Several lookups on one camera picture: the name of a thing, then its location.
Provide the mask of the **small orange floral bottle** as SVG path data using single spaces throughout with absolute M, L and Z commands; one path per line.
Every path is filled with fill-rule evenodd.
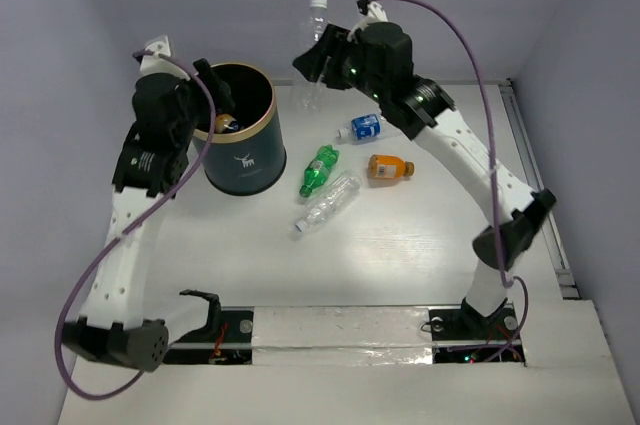
M 241 124 L 230 114 L 220 114 L 214 122 L 215 134 L 236 133 L 242 129 Z

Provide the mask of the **clear crushed bottle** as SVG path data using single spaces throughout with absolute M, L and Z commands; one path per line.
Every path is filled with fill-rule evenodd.
M 309 0 L 309 10 L 299 28 L 296 57 L 306 53 L 321 38 L 327 25 L 328 0 Z M 302 111 L 316 110 L 321 102 L 323 86 L 308 82 L 294 69 L 292 103 Z

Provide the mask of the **small orange bottle barcode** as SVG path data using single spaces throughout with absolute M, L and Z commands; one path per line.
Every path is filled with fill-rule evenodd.
M 368 162 L 367 174 L 371 179 L 405 179 L 414 173 L 414 163 L 397 156 L 374 154 Z

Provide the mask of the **clear bottle white cap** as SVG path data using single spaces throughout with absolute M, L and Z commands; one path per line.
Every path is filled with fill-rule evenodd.
M 358 174 L 350 170 L 343 172 L 308 204 L 294 222 L 294 230 L 304 234 L 324 225 L 358 197 L 361 187 Z

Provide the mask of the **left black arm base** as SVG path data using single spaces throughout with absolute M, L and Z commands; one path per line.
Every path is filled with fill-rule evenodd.
M 164 356 L 165 365 L 250 365 L 252 363 L 252 307 L 223 307 L 217 294 L 187 289 L 181 296 L 204 299 L 206 323 L 174 342 Z

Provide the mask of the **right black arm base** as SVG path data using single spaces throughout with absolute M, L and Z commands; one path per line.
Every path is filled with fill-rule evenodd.
M 477 314 L 465 302 L 430 309 L 420 330 L 431 336 L 436 364 L 483 362 L 525 363 L 519 322 L 506 301 L 489 317 Z

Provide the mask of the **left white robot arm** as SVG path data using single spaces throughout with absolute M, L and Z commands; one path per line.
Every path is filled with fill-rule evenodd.
M 77 319 L 60 313 L 58 351 L 69 349 L 90 362 L 152 372 L 181 332 L 143 312 L 146 276 L 166 205 L 198 163 L 187 151 L 196 126 L 215 117 L 210 90 L 175 59 L 139 51 L 132 104 L 135 121 L 114 171 L 112 212 L 104 249 L 81 279 L 91 283 Z

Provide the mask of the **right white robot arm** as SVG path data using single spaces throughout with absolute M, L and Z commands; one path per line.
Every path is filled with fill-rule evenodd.
M 436 158 L 480 207 L 489 224 L 472 242 L 478 263 L 460 324 L 470 336 L 486 335 L 506 303 L 501 274 L 529 249 L 555 196 L 532 189 L 490 160 L 453 99 L 435 81 L 415 74 L 412 40 L 397 24 L 374 23 L 353 38 L 329 25 L 293 66 L 308 82 L 355 89 L 374 100 L 382 116 Z

